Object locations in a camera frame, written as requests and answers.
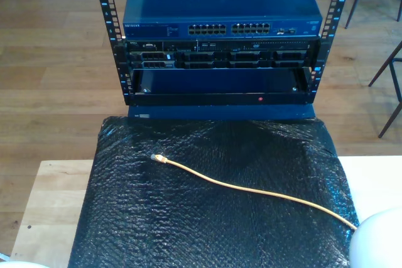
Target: black bubble wrap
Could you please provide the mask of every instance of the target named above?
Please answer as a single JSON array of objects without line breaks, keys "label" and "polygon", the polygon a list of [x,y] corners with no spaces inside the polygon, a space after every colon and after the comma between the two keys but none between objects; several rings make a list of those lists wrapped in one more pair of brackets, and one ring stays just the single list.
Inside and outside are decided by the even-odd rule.
[{"label": "black bubble wrap", "polygon": [[303,198],[358,223],[324,123],[110,117],[99,134],[69,268],[348,267],[334,217],[211,178]]}]

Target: cable connector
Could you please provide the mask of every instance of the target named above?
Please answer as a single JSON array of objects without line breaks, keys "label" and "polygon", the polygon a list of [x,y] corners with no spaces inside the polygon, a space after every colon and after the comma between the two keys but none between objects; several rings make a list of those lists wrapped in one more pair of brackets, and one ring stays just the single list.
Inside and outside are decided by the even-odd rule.
[{"label": "cable connector", "polygon": [[161,154],[152,154],[151,159],[155,161],[159,161],[160,163],[166,163],[168,159]]}]

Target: white round object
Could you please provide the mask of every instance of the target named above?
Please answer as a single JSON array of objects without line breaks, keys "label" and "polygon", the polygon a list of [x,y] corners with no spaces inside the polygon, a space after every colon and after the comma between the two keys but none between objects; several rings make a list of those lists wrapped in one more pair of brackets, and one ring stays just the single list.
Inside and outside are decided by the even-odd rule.
[{"label": "white round object", "polygon": [[350,268],[402,267],[402,208],[364,220],[350,242],[349,259]]},{"label": "white round object", "polygon": [[20,262],[18,260],[0,263],[0,268],[48,268],[39,264]]}]

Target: wooden floor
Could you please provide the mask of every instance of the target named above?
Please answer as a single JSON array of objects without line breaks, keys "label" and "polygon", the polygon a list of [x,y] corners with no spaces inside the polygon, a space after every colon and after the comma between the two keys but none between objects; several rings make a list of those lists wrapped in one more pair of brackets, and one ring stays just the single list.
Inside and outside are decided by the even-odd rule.
[{"label": "wooden floor", "polygon": [[[317,1],[326,15],[329,0]],[[338,30],[315,109],[339,155],[402,154],[402,115],[377,138],[398,104],[390,73],[367,87],[402,39],[398,7],[361,0]],[[126,113],[98,0],[0,0],[0,252],[13,248],[40,161],[92,159],[102,120]]]}]

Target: white table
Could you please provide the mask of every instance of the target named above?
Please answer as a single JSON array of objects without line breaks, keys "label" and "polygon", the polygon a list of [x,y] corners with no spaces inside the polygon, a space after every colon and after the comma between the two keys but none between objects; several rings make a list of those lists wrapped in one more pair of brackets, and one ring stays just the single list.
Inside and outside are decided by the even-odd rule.
[{"label": "white table", "polygon": [[[360,222],[402,206],[402,156],[339,159]],[[67,267],[91,167],[91,160],[41,163],[14,245],[13,260]]]}]

